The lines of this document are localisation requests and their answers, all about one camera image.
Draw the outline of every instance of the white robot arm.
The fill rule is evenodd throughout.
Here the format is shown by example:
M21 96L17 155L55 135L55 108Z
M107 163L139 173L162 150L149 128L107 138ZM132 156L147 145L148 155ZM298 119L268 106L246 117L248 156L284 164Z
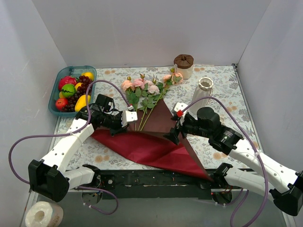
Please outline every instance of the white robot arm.
M289 169L262 152L256 155L250 143L235 130L221 124L220 117L212 108L203 107L197 112L197 120L186 111L185 103L177 103L173 109L175 128L164 135L178 144L178 135L198 135L209 138L209 144L216 150L241 161L259 175L241 171L232 165L222 163L215 171L214 181L221 187L238 186L264 195L265 179L257 155L260 156L268 177L268 198L283 212L296 216L303 204L303 172Z
M56 146L39 161L33 160L28 166L30 188L55 202L61 201L69 189L80 185L91 184L95 186L96 169L94 166L83 167L66 171L67 165L83 142L100 126L108 127L111 135L127 130L128 123L137 121L137 113L124 110L112 115L110 107L112 98L98 95L96 102L91 104L90 123L80 132L87 122L87 109L84 107L76 115L67 133L70 136L62 138Z
M87 111L85 112L86 109L81 110L67 131L71 133L71 136L61 139L40 161L33 160L30 163L28 172L30 187L33 191L53 201L60 201L69 189L80 185L95 186L98 175L96 173L99 169L83 165L79 169L66 171L70 159L97 127L106 126L114 135L126 131L128 122L137 120L136 112L128 110L121 112L120 115L109 115L107 113L109 108L106 106L112 100L108 100L108 97L104 98L104 96L100 96L100 98L107 102L106 104L104 104L104 100L99 102L103 104L101 109L91 107L90 124L82 131L72 133L86 123ZM254 175L223 163L213 175L215 183L220 187L233 185L264 195L265 182L262 168L249 142L244 140L238 132L221 125L219 115L212 108L201 108L197 113L198 120L196 120L186 111L180 113L180 110L186 106L183 103L176 104L173 109L175 115L172 118L177 121L176 126L164 137L176 144L178 144L180 132L183 137L193 134L209 138L209 143L213 148L241 161L259 174ZM282 166L262 152L259 152L259 155L268 175L270 192L268 198L285 213L296 216L303 203L303 173L297 173Z

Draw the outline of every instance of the burgundy wrapping paper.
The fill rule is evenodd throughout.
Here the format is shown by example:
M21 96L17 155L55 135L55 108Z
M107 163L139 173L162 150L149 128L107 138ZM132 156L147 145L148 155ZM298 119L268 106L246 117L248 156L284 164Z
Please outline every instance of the burgundy wrapping paper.
M142 111L138 111L136 129L142 114ZM92 138L138 164L211 180L187 139L180 137L180 144L175 145L163 137L163 134L169 132L176 123L170 119L171 117L164 101L160 100L143 131L132 131L134 130L132 124L127 133L112 137L109 130L99 129L92 134Z

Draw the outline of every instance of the white panel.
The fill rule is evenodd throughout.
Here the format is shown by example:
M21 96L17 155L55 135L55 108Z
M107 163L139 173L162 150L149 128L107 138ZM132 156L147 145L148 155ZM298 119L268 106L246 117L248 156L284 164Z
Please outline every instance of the white panel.
M238 62L270 0L33 0L68 65Z
M239 76L264 152L296 171L303 170L302 72L303 0L273 0L240 60Z
M47 109L57 72L66 66L31 0L0 0L0 226L19 226L29 186L11 172L8 153L21 137L53 133L56 118ZM50 140L20 143L13 163L28 179L27 166Z

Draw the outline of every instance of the patterned table cover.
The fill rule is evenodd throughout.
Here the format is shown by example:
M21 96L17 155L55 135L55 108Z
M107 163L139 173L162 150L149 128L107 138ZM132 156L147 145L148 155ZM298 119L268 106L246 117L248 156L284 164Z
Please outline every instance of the patterned table cover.
M171 67L97 69L97 79L109 80L120 87L121 83L126 80L127 76L131 76L132 79L135 79L140 77L139 73L145 73L145 76L150 79L155 76L161 80L165 74L170 73L170 68ZM164 97L164 101L168 108L171 110L176 102L189 104L198 80L201 77L209 77L214 81L213 97L216 97L223 102L258 148L255 132L232 66L194 65L194 71L191 78L184 80L180 85L171 86L170 90L167 92ZM113 97L117 109L123 110L126 108L126 104L122 97L109 84L97 83L95 86L94 100L97 98L97 94L99 93ZM220 115L220 119L223 124L232 127L236 131L240 131L229 118L228 114L214 100L209 100L207 105L212 107L215 112ZM73 119L61 118L58 120L60 122L56 133L65 133L70 127ZM230 163L236 168L248 168L240 161L227 157L223 153L213 149L209 146L207 142L208 139L192 135L188 135L187 139L205 169L216 169L222 162ZM68 168L75 169L83 164L91 164L99 169L107 170L156 169L154 167L140 165L125 159L92 138L88 138L84 142L83 146L75 153L68 165Z

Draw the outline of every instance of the table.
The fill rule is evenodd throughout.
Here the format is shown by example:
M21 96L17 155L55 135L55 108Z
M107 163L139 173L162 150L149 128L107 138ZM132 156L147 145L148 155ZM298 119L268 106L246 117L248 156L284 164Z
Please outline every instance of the table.
M131 78L139 78L141 74L145 74L148 79L153 77L161 80L164 75L170 73L171 67L147 67L147 68L112 68L97 69L97 79L106 79L118 87L128 76ZM198 80L201 77L209 77L214 81L213 97L223 102L227 109L232 113L240 126L248 133L258 147L256 134L253 124L246 108L245 101L241 92L241 88L236 77L233 66L202 66L194 65L193 75L190 79L184 80L180 85L171 86L170 91L164 97L164 101L171 110L176 102L190 103ZM114 98L116 108L119 110L126 109L126 104L122 100L120 94L109 84L97 83L95 87L94 100L97 94L104 94ZM234 130L239 131L237 126L232 122L227 113L214 100L210 100L207 104L212 107L215 112L220 115L221 122ZM55 133L65 133L72 123L72 118L59 118L58 127ZM234 160L225 154L214 150L208 144L208 139L199 136L188 135L189 143L195 150L205 169L216 169L222 162L232 164L236 168L248 168L238 160ZM119 154L108 149L104 145L88 138L83 147L81 147L72 157L68 169L76 169L83 164L91 164L99 169L106 170L142 170L156 169L150 166L144 166L125 159Z
M163 75L168 74L169 70L170 67L97 69L97 78L110 80L120 85L127 76L138 78L139 73L145 73L149 78L155 76L160 79ZM241 92L241 85L233 66L195 65L192 77L184 81L182 85L172 87L171 91L165 96L164 101L168 108L172 109L177 101L190 103L197 81L205 76L210 77L214 81L213 96L223 102L258 147L258 135L254 131L254 125L250 119L249 110L246 107L246 101ZM113 97L118 109L122 110L126 108L118 92L111 86L97 83L95 92L95 94L102 93ZM210 100L208 106L212 107L220 115L223 124L239 131L231 119L229 119L227 113L217 103ZM58 118L55 133L66 132L72 120L72 118ZM230 163L236 168L248 168L243 163L214 150L208 145L207 139L191 135L188 135L187 138L207 171L216 169L222 162ZM51 147L58 141L59 138L53 140ZM83 164L91 164L106 170L156 169L129 161L92 138L88 138L83 147L75 153L69 163L69 168L75 169ZM204 196L209 195L209 193L203 190L201 193ZM232 193L236 197L239 190L233 190ZM104 216L83 206L81 197L81 192L70 192L58 203L64 210L64 218L60 226L92 226L95 223L102 223L103 226L123 225L126 227L167 226L167 224L191 227L201 225L227 226L230 215L236 206L234 204L223 209L219 206L200 203L193 198L129 198L120 199L120 208L114 215ZM236 226L241 226L249 219L248 217L251 217L251 210L255 211L259 208L262 197L250 193L247 199L248 201L244 203L235 218L234 224ZM36 192L31 192L25 214L37 201L52 202ZM98 203L97 207L108 208L112 207L113 203L113 200L102 199L102 202ZM293 217L282 213L273 203L268 202L262 214L252 226L294 227L295 223Z

